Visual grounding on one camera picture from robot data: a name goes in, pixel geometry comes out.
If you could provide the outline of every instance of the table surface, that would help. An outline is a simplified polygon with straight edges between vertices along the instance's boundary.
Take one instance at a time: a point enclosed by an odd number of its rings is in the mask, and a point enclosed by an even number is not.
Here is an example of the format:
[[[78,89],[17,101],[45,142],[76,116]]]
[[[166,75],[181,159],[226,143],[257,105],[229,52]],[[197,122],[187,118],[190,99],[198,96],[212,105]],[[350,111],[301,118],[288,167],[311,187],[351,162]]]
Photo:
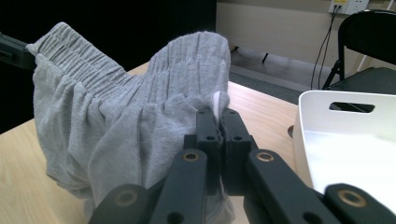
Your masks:
[[[143,74],[148,63],[128,72]],[[288,135],[298,106],[229,82],[230,108],[236,110],[259,148],[279,154],[295,171],[294,148]],[[232,197],[236,220],[248,223],[243,197]],[[46,160],[33,119],[0,135],[0,223],[87,223],[83,201],[46,176]]]

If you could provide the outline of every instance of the black chair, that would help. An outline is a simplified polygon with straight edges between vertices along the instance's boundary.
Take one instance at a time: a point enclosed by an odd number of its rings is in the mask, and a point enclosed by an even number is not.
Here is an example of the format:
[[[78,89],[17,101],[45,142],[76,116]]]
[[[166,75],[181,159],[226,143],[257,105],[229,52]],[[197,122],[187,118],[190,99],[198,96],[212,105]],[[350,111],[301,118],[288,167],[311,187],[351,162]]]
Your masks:
[[[387,67],[370,67],[346,77],[345,49],[357,51],[382,62],[396,64],[396,12],[374,9],[350,15],[338,30],[338,60],[322,89],[396,94],[396,71]],[[332,83],[334,76],[339,81]],[[346,110],[370,112],[372,106],[342,104]]]

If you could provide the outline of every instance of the power cord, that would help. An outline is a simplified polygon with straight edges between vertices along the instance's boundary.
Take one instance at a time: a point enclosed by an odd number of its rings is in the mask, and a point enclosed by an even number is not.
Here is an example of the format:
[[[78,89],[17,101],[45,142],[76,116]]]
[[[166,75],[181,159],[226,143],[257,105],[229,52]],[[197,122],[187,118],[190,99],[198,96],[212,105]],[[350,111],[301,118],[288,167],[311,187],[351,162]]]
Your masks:
[[[325,48],[324,56],[323,56],[323,60],[322,60],[322,65],[321,65],[321,67],[320,67],[320,71],[319,71],[319,74],[318,74],[318,89],[320,89],[320,76],[321,76],[321,72],[322,72],[322,69],[323,69],[324,60],[326,59],[326,53],[327,53],[327,47],[329,46],[330,35],[331,35],[331,33],[332,33],[332,23],[334,22],[335,15],[337,14],[337,12],[338,12],[338,10],[339,10],[340,8],[341,8],[341,6],[334,6],[334,9],[332,10],[332,20],[331,20],[331,23],[330,23],[329,31],[327,32],[326,36],[324,37],[323,43],[322,43],[321,46],[320,46],[319,54],[318,54],[317,60],[315,61],[315,65],[314,65],[314,71],[312,72],[311,90],[312,90],[312,88],[313,88],[314,77],[315,77],[315,70],[316,70],[316,67],[317,67],[317,64],[318,64],[318,60],[319,60],[319,57],[320,57],[320,53],[321,53],[321,51],[322,51],[322,49],[323,49],[324,43],[325,43],[326,40],[327,40],[326,48]]]

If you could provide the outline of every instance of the white container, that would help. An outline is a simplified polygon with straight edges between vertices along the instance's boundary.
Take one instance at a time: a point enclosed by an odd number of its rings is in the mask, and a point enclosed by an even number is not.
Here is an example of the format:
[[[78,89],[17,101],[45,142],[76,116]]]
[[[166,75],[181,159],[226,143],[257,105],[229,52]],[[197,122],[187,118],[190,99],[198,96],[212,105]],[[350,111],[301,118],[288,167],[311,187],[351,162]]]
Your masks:
[[[371,113],[330,110],[331,103],[374,105]],[[365,190],[396,214],[396,96],[306,91],[293,128],[297,175],[324,193],[330,184]]]

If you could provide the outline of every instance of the gray cloth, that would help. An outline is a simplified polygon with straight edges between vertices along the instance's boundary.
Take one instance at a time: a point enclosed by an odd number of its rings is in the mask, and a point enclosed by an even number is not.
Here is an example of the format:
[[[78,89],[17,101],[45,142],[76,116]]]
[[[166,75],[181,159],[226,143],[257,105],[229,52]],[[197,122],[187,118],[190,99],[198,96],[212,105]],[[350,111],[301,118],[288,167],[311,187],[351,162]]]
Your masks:
[[[149,188],[164,178],[184,135],[195,133],[196,111],[229,103],[230,52],[215,33],[172,40],[140,76],[64,22],[27,48],[37,64],[35,124],[47,174],[87,200],[87,218],[115,187]],[[232,222],[228,197],[209,197],[206,214],[207,223]]]

